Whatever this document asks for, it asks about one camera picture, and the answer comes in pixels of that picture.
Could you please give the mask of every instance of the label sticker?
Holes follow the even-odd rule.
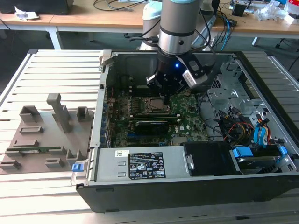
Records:
[[[162,153],[130,153],[128,156],[131,180],[166,177]]]
[[[38,150],[26,150],[26,151],[21,151],[22,153],[39,153]]]
[[[128,157],[130,150],[116,150],[115,157]]]

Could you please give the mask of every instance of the blue drive latch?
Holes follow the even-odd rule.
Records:
[[[253,156],[250,147],[236,147],[233,149],[235,158]]]
[[[75,163],[71,168],[72,172],[83,172],[84,171],[84,164]]]

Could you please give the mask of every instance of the warning label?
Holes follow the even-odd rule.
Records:
[[[129,178],[132,180],[165,178],[162,153],[130,153]]]

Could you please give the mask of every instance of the desk leg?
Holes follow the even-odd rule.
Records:
[[[7,38],[7,35],[6,35],[6,33],[5,33],[5,30],[0,29],[0,37],[1,37],[1,39],[6,39],[6,38]]]
[[[93,32],[88,32],[88,39],[89,41],[93,42],[94,38],[93,38]]]
[[[50,34],[51,40],[52,40],[52,44],[54,46],[55,50],[61,50],[63,49],[63,45],[60,39],[60,35],[59,32],[57,31],[56,27],[48,27],[47,31]]]
[[[253,42],[252,42],[252,46],[257,46],[258,42],[259,42],[260,38],[259,37],[255,37]]]

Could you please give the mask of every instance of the red wire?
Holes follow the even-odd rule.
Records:
[[[235,124],[233,124],[233,125],[231,126],[231,128],[229,129],[228,133],[231,132],[231,130],[234,128],[235,125],[239,125],[239,124],[248,125],[248,126],[250,126],[252,129],[254,129],[253,126],[252,126],[251,124],[248,124],[248,123],[245,123],[245,122],[240,122],[240,123],[235,123]]]
[[[113,87],[111,87],[112,88],[112,94],[111,94],[111,98],[110,98],[110,100],[109,100],[109,103],[111,102],[111,100],[112,100],[112,97],[113,97],[113,92],[114,92],[114,89],[113,89]]]
[[[271,145],[271,143],[270,143],[271,130],[268,128],[267,125],[265,125],[265,127],[268,129],[267,142],[268,142],[269,145]]]

